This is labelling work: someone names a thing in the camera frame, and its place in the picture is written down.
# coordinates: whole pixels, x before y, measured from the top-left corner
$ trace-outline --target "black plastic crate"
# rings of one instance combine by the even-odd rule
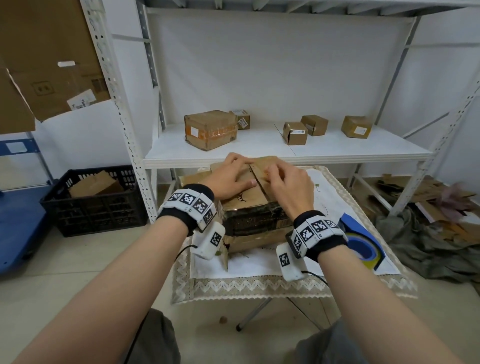
[[[89,197],[70,196],[69,187],[103,170],[119,181],[125,191]],[[131,165],[68,170],[40,204],[65,237],[143,226],[148,219]]]

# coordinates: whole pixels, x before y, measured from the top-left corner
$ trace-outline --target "wrist strap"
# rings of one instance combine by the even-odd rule
[[[308,256],[317,260],[319,253],[346,244],[347,236],[332,220],[324,218],[320,211],[311,210],[299,215],[295,229],[287,234],[287,242],[296,258]]]
[[[214,194],[203,184],[187,184],[176,190],[158,210],[158,217],[174,216],[182,220],[188,228],[188,236],[198,228],[204,231],[216,215]]]

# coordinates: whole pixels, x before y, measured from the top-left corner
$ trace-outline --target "trousers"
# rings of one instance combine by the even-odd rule
[[[301,340],[295,348],[295,358],[299,364],[368,364],[342,319]],[[180,364],[172,322],[162,312],[150,309],[120,363]]]

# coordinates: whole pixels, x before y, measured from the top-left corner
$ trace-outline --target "floor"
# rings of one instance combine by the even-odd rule
[[[27,265],[0,279],[0,364],[10,363],[76,292],[147,228],[72,238],[53,229]],[[473,287],[416,280],[420,298],[404,302],[466,363],[478,363],[480,297]],[[172,306],[170,296],[171,276],[153,307],[172,320],[183,363],[292,363],[296,343],[316,331],[285,299],[273,300],[238,333],[235,326],[259,300]],[[333,299],[298,303],[323,327],[340,316]],[[227,323],[219,323],[222,316]]]

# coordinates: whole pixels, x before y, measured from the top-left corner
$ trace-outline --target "black wrist strap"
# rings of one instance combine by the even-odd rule
[[[298,215],[295,220],[293,221],[293,227],[297,228],[301,224],[303,224],[308,218],[312,218],[314,216],[325,216],[318,210],[309,210],[301,213]],[[314,262],[318,259],[318,254],[326,252],[329,249],[335,248],[339,245],[347,245],[345,239],[340,235],[334,235],[329,238],[320,240],[314,247],[307,250],[307,256]]]
[[[210,188],[205,186],[204,184],[199,184],[199,183],[191,183],[187,184],[183,187],[184,189],[191,189],[196,192],[199,192],[201,194],[204,194],[208,198],[210,198],[212,201],[214,200],[214,194]],[[188,235],[187,236],[192,236],[193,231],[197,228],[197,222],[186,212],[177,210],[176,208],[164,208],[162,212],[158,215],[157,219],[159,219],[161,216],[173,216],[175,218],[180,219],[188,228]]]

